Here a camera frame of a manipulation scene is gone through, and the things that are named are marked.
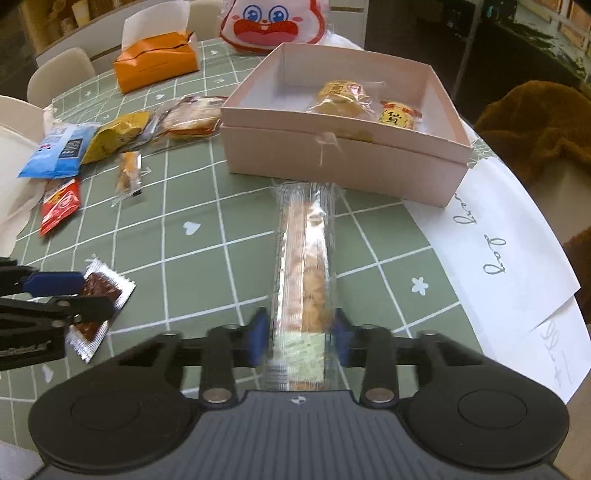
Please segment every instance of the clear plastic package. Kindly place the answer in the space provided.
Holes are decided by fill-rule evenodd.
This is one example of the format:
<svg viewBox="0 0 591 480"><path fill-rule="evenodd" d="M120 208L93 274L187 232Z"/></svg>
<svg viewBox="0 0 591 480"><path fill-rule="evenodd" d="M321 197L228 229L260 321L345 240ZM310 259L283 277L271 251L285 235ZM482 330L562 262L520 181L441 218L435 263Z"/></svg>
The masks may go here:
<svg viewBox="0 0 591 480"><path fill-rule="evenodd" d="M137 150L142 145L151 142L154 138L159 124L168 115L168 113L180 103L181 100L182 99L180 98L173 98L172 100L167 100L166 102L158 105L156 109L153 111L148 124L137 136L135 141L129 146L129 150Z"/></svg>
<svg viewBox="0 0 591 480"><path fill-rule="evenodd" d="M112 206L141 193L142 155L139 152L124 152L119 154L119 175L115 186L115 197Z"/></svg>
<svg viewBox="0 0 591 480"><path fill-rule="evenodd" d="M404 103L395 100L382 100L380 103L382 104L380 123L414 130L416 124L423 119L423 114L420 111Z"/></svg>
<svg viewBox="0 0 591 480"><path fill-rule="evenodd" d="M265 364L270 390L338 388L330 327L334 308L334 184L277 187L280 225L271 342Z"/></svg>
<svg viewBox="0 0 591 480"><path fill-rule="evenodd" d="M166 136L174 140L208 137L214 133L228 97L189 95L172 107L160 121L154 139Z"/></svg>
<svg viewBox="0 0 591 480"><path fill-rule="evenodd" d="M363 85L353 80L327 82L316 94L308 112L377 121L380 109L375 93L382 85Z"/></svg>
<svg viewBox="0 0 591 480"><path fill-rule="evenodd" d="M118 274L96 257L88 265L84 278L86 281L82 294L106 295L115 305L115 314L111 320L70 326L67 340L82 360L88 363L99 349L109 327L129 300L135 288L135 282Z"/></svg>

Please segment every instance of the floor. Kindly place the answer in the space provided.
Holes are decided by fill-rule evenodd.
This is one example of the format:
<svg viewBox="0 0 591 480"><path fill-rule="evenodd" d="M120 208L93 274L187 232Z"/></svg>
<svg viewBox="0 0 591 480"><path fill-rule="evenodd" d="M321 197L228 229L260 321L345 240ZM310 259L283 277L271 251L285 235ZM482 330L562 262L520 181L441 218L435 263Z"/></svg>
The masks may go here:
<svg viewBox="0 0 591 480"><path fill-rule="evenodd" d="M554 464L571 480L591 480L591 373L567 407L569 435Z"/></svg>

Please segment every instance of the blue gripper pad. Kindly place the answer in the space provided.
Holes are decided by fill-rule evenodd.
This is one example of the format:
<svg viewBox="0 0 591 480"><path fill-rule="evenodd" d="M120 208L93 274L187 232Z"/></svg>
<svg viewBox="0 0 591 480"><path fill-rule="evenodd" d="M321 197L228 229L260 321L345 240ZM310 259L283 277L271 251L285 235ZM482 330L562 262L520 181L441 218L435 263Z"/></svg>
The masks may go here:
<svg viewBox="0 0 591 480"><path fill-rule="evenodd" d="M22 290L34 297L77 295L84 286L80 272L36 272L26 279Z"/></svg>

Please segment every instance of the white chair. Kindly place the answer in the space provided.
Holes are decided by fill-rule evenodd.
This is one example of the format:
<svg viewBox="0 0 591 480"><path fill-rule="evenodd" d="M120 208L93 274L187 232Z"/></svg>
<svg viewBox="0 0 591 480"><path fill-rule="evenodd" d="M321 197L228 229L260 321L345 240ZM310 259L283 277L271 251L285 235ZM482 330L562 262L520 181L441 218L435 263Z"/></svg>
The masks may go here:
<svg viewBox="0 0 591 480"><path fill-rule="evenodd" d="M56 55L33 74L27 88L29 103L45 108L72 87L96 76L88 55L81 48L69 48Z"/></svg>
<svg viewBox="0 0 591 480"><path fill-rule="evenodd" d="M36 144L43 140L43 109L17 98L0 95L0 124Z"/></svg>
<svg viewBox="0 0 591 480"><path fill-rule="evenodd" d="M193 0L187 29L195 32L199 41L218 38L222 25L222 0Z"/></svg>
<svg viewBox="0 0 591 480"><path fill-rule="evenodd" d="M45 181L19 179L18 174L33 152L38 148L33 142L12 128L0 124L0 256L9 257L17 235L29 221L31 209L43 196ZM0 477L3 470L0 463Z"/></svg>

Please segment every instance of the metal screw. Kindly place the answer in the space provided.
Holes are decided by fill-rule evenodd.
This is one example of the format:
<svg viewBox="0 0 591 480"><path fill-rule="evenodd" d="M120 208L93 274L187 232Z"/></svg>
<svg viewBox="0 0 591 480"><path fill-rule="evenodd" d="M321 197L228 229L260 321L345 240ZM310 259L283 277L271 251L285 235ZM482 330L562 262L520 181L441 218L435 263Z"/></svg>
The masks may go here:
<svg viewBox="0 0 591 480"><path fill-rule="evenodd" d="M226 403L232 398L232 392L227 388L210 388L203 393L203 398L209 403Z"/></svg>
<svg viewBox="0 0 591 480"><path fill-rule="evenodd" d="M370 388L365 397L373 403L387 403L394 399L394 393L387 388Z"/></svg>

